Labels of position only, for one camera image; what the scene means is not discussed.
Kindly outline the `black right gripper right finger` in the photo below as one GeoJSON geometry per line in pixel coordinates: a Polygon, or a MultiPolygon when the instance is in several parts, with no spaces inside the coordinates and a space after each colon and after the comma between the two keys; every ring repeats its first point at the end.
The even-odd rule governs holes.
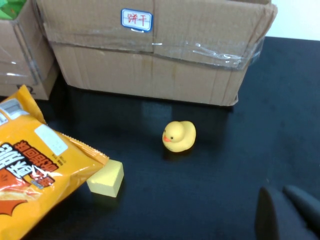
{"type": "Polygon", "coordinates": [[[282,191],[320,239],[320,200],[294,185],[286,185],[282,191]]]}

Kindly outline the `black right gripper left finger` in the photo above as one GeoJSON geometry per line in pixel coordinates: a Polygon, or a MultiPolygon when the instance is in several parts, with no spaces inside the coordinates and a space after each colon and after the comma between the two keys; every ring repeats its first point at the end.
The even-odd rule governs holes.
{"type": "Polygon", "coordinates": [[[282,197],[278,190],[263,186],[258,193],[254,230],[257,240],[280,240],[279,207],[282,197]]]}

